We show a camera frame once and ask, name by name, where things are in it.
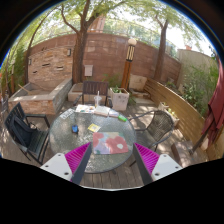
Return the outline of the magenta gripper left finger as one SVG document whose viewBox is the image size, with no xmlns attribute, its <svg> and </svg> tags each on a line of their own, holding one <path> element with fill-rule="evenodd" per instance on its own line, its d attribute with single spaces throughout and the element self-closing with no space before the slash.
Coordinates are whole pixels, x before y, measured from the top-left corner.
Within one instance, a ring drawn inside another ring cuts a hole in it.
<svg viewBox="0 0 224 224">
<path fill-rule="evenodd" d="M 79 185 L 91 152 L 91 143 L 87 143 L 66 154 L 57 153 L 41 169 Z"/>
</svg>

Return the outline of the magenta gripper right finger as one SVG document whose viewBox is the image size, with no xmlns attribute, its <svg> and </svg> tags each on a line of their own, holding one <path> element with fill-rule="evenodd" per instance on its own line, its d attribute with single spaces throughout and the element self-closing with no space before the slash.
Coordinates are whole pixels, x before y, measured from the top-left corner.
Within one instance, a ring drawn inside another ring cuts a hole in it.
<svg viewBox="0 0 224 224">
<path fill-rule="evenodd" d="M 159 155 L 138 143 L 133 144 L 133 154 L 145 185 L 182 169 L 168 154 Z"/>
</svg>

